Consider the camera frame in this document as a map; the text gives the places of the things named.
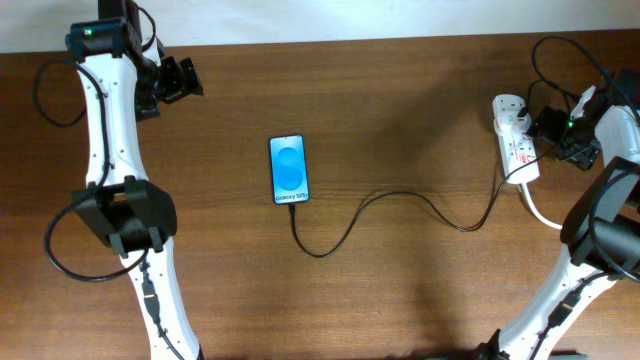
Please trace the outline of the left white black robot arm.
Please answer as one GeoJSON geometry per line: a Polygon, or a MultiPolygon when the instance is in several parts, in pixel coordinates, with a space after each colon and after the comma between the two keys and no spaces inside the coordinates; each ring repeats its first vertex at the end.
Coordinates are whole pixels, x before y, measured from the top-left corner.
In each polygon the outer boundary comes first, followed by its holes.
{"type": "Polygon", "coordinates": [[[75,23],[66,37],[85,94],[90,160],[87,189],[75,211],[116,256],[143,313],[154,359],[200,359],[174,264],[177,214],[168,193],[152,184],[142,163],[137,122],[170,104],[204,93],[190,59],[144,47],[140,25],[126,15],[75,23]]]}

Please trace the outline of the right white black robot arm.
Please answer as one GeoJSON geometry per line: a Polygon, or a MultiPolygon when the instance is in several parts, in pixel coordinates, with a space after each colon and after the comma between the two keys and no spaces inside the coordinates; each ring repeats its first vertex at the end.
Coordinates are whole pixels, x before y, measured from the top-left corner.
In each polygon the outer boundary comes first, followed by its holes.
{"type": "Polygon", "coordinates": [[[639,204],[638,73],[615,71],[582,95],[575,112],[589,120],[604,169],[565,218],[551,275],[516,320],[474,350],[475,359],[549,359],[595,298],[639,278],[639,223],[620,213],[639,204]]]}

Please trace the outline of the blue screen Galaxy smartphone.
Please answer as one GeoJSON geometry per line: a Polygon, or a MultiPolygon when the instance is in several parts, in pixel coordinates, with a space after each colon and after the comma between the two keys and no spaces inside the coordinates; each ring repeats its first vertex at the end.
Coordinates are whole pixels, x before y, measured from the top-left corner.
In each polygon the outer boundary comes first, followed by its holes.
{"type": "Polygon", "coordinates": [[[274,203],[289,205],[309,201],[304,137],[273,137],[269,140],[269,150],[274,203]]]}

